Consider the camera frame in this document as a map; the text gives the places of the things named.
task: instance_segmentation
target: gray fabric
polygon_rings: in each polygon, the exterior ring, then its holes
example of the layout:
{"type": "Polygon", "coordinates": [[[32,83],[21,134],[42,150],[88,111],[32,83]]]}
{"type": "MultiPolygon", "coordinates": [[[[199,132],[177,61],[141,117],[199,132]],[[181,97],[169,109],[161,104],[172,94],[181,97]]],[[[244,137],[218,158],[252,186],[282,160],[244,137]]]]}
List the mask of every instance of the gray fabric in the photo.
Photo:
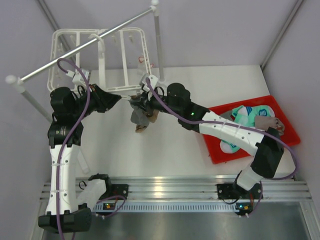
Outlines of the gray fabric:
{"type": "Polygon", "coordinates": [[[285,131],[285,125],[277,117],[271,116],[255,116],[254,117],[254,126],[257,129],[267,131],[269,127],[277,129],[279,135],[282,136],[285,131]]]}
{"type": "Polygon", "coordinates": [[[144,111],[142,111],[139,107],[133,106],[130,104],[130,106],[133,108],[133,112],[131,114],[131,122],[134,124],[137,124],[139,126],[149,126],[149,119],[144,114],[144,111]]]}
{"type": "Polygon", "coordinates": [[[224,118],[224,119],[227,119],[227,120],[230,120],[230,121],[234,121],[232,118],[231,118],[231,114],[232,114],[232,110],[230,111],[226,111],[222,114],[220,114],[220,117],[224,118]]]}

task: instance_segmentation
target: metal track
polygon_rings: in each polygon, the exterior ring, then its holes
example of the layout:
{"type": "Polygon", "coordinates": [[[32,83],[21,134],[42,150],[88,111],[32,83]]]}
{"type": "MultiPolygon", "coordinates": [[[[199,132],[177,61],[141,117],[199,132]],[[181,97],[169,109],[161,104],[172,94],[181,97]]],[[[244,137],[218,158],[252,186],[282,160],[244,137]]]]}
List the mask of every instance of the metal track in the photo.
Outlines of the metal track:
{"type": "MultiPolygon", "coordinates": [[[[235,205],[218,199],[217,184],[232,183],[235,176],[200,177],[112,177],[113,184],[129,184],[127,203],[121,212],[235,212],[235,205]]],[[[76,194],[81,193],[76,179],[76,194]]],[[[304,181],[264,180],[261,202],[311,202],[308,186],[304,181]]],[[[47,202],[50,183],[46,183],[40,201],[47,202]]],[[[93,210],[101,212],[103,203],[93,210]]]]}

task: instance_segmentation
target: cloth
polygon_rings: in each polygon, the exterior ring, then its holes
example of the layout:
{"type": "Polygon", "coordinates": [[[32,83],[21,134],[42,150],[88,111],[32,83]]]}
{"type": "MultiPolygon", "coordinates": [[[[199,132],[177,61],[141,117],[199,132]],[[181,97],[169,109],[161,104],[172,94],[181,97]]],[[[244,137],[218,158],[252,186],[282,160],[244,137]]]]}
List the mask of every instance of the cloth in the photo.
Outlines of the cloth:
{"type": "Polygon", "coordinates": [[[139,107],[133,106],[130,104],[130,106],[133,108],[133,112],[131,114],[131,122],[139,125],[139,126],[144,126],[148,127],[149,126],[149,119],[145,115],[144,111],[142,111],[139,107]]]}
{"type": "MultiPolygon", "coordinates": [[[[257,129],[267,130],[269,127],[275,128],[283,135],[285,126],[283,123],[275,117],[275,112],[268,105],[260,106],[238,106],[230,111],[227,111],[221,115],[223,118],[231,120],[231,116],[234,117],[234,122],[246,127],[256,127],[257,129]]],[[[221,150],[226,154],[233,154],[237,152],[240,147],[221,140],[221,150]]]]}
{"type": "Polygon", "coordinates": [[[255,116],[254,126],[256,129],[267,131],[269,127],[277,129],[279,135],[282,136],[285,131],[285,125],[277,117],[271,116],[255,116]]]}
{"type": "Polygon", "coordinates": [[[264,116],[264,117],[275,117],[275,112],[271,107],[267,105],[260,106],[238,106],[232,109],[232,114],[234,117],[234,122],[237,124],[244,125],[246,127],[255,126],[255,117],[264,116]]]}

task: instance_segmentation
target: white pipe connector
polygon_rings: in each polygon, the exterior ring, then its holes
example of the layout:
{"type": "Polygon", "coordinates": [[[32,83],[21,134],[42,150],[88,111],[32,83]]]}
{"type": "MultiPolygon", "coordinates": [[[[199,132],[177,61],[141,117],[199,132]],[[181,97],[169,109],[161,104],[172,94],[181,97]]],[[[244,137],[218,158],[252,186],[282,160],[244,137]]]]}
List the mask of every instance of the white pipe connector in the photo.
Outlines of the white pipe connector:
{"type": "Polygon", "coordinates": [[[24,82],[16,76],[13,76],[13,75],[7,76],[5,78],[5,82],[13,86],[15,90],[17,90],[17,92],[20,94],[26,91],[25,87],[23,86],[24,82]]]}
{"type": "Polygon", "coordinates": [[[159,17],[159,0],[151,0],[151,8],[153,15],[159,17]]]}

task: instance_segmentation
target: white arm segment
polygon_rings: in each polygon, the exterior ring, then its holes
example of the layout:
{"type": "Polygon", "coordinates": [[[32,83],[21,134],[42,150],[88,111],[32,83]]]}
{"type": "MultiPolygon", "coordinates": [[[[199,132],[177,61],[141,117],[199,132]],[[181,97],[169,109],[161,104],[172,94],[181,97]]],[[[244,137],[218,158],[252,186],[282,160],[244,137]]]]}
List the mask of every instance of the white arm segment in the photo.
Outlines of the white arm segment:
{"type": "MultiPolygon", "coordinates": [[[[207,112],[203,116],[202,120],[236,124],[233,121],[220,117],[213,111],[207,112]]],[[[262,139],[264,138],[264,135],[258,132],[213,123],[199,124],[199,132],[201,134],[211,135],[219,139],[225,140],[231,144],[234,144],[239,148],[245,150],[251,156],[256,155],[258,149],[256,143],[261,143],[262,139]]]]}
{"type": "MultiPolygon", "coordinates": [[[[56,208],[56,175],[57,175],[57,160],[58,154],[62,145],[55,145],[55,148],[50,148],[51,153],[51,190],[50,199],[46,212],[51,212],[51,215],[57,215],[56,208]]],[[[73,213],[78,211],[76,199],[76,162],[80,146],[72,145],[65,147],[62,153],[60,162],[60,178],[59,178],[59,195],[60,195],[60,214],[63,215],[66,210],[73,213]]]]}
{"type": "Polygon", "coordinates": [[[94,209],[99,198],[107,191],[106,182],[102,179],[94,179],[88,182],[82,193],[77,198],[77,204],[86,203],[91,210],[94,209]]]}
{"type": "MultiPolygon", "coordinates": [[[[235,124],[234,122],[224,119],[210,111],[204,115],[202,120],[205,121],[219,121],[219,122],[226,122],[235,124]]],[[[207,134],[219,139],[223,139],[231,144],[234,144],[251,156],[256,155],[258,147],[256,146],[257,143],[261,143],[264,135],[254,131],[248,131],[245,129],[228,126],[228,125],[221,125],[221,124],[213,124],[213,123],[201,123],[199,124],[199,131],[201,134],[207,134]]],[[[255,173],[251,168],[251,163],[240,173],[236,184],[242,187],[243,189],[249,191],[253,186],[258,183],[262,176],[255,173]]]]}

